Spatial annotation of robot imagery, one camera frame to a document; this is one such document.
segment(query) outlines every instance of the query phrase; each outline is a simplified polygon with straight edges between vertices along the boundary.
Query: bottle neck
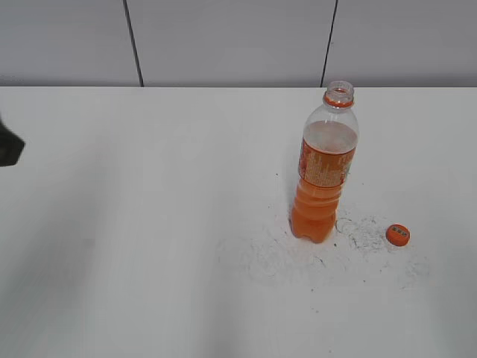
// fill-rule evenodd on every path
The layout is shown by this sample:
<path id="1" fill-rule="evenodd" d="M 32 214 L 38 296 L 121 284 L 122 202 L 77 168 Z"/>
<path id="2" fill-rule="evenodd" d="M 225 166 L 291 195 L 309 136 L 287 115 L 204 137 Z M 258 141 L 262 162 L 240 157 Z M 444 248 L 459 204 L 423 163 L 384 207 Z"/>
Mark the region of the bottle neck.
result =
<path id="1" fill-rule="evenodd" d="M 335 106 L 332 106 L 331 104 L 329 104 L 328 102 L 326 102 L 325 100 L 323 100 L 323 106 L 329 112 L 336 113 L 336 114 L 346 113 L 346 112 L 350 111 L 351 108 L 353 107 L 353 105 L 350 105 L 349 107 L 335 107 Z"/>

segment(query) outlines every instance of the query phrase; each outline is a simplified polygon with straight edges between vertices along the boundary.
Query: plastic bottle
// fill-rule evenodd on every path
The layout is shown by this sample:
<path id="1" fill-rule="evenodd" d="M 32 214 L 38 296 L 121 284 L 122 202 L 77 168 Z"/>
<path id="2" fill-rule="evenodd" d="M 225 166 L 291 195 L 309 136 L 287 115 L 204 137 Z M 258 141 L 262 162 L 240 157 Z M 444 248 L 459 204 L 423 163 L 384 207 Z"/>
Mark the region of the plastic bottle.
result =
<path id="1" fill-rule="evenodd" d="M 291 211 L 296 237 L 322 242 L 335 226 L 341 189 L 358 143 L 358 121 L 351 110 L 353 93 L 352 84 L 333 81 L 323 104 L 305 123 L 300 182 Z"/>

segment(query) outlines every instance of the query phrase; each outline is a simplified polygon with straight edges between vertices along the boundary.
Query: table surface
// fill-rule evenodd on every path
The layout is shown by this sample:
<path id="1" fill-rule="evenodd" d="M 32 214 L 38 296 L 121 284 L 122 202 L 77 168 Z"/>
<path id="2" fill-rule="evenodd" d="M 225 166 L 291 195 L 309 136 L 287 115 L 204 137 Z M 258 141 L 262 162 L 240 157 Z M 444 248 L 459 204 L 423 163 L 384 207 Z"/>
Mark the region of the table surface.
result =
<path id="1" fill-rule="evenodd" d="M 314 245 L 288 211 L 322 94 L 1 88 L 0 356 L 474 357 L 477 89 L 358 88 Z"/>

